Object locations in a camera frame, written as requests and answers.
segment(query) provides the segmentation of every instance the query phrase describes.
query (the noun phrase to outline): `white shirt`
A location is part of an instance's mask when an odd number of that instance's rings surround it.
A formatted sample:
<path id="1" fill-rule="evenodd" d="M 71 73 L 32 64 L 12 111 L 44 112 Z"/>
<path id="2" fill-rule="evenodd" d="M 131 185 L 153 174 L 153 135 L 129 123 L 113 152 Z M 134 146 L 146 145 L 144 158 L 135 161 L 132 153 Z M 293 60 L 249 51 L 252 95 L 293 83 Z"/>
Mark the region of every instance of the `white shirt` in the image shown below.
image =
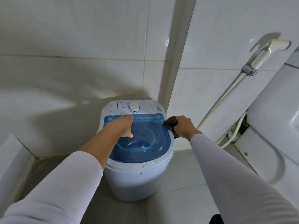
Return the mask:
<path id="1" fill-rule="evenodd" d="M 194 135 L 191 147 L 224 223 L 299 223 L 288 200 L 205 135 Z M 96 158 L 74 152 L 11 205 L 0 224 L 80 223 L 102 176 Z"/>

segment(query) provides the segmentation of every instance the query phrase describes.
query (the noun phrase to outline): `toilet tank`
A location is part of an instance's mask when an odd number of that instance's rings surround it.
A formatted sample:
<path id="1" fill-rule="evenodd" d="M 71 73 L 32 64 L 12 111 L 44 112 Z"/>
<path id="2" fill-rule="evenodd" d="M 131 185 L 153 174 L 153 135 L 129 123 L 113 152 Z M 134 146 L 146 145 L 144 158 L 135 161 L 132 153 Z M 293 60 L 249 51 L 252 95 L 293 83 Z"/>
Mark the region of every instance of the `toilet tank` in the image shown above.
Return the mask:
<path id="1" fill-rule="evenodd" d="M 272 146 L 299 164 L 298 68 L 282 66 L 249 107 L 247 121 Z"/>

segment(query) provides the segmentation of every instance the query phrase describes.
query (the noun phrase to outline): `knob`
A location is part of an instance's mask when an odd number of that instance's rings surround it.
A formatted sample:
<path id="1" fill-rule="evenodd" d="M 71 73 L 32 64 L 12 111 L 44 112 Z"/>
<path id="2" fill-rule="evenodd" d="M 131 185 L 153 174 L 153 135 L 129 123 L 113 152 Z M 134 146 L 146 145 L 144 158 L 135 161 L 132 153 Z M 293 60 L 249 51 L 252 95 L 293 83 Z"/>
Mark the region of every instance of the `knob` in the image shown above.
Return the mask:
<path id="1" fill-rule="evenodd" d="M 139 105 L 139 103 L 137 103 L 137 102 L 132 102 L 132 103 L 130 103 L 130 105 L 129 105 L 129 109 L 130 109 L 132 112 L 137 112 L 137 111 L 139 111 L 139 109 L 140 109 L 140 105 Z"/>

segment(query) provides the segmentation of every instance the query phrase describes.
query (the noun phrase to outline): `mini washing machine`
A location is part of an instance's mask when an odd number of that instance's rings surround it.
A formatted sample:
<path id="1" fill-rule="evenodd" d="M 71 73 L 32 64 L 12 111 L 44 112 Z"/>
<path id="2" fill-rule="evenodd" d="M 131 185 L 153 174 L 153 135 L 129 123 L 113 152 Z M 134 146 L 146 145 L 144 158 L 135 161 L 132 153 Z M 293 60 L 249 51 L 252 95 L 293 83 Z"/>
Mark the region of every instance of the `mini washing machine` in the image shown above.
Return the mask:
<path id="1" fill-rule="evenodd" d="M 119 200 L 138 201 L 151 196 L 174 152 L 174 136 L 162 126 L 164 108 L 153 100 L 111 101 L 102 110 L 98 132 L 115 118 L 133 116 L 133 138 L 121 137 L 104 174 Z"/>

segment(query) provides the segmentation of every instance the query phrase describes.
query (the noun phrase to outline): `control panel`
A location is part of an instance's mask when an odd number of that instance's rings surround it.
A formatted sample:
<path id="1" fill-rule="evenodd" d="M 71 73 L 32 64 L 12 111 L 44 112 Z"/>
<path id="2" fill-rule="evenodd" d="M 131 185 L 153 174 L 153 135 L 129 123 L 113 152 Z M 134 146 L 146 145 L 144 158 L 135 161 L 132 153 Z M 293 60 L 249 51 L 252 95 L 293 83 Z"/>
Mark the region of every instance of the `control panel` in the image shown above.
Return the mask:
<path id="1" fill-rule="evenodd" d="M 151 114 L 150 101 L 118 101 L 118 115 Z"/>

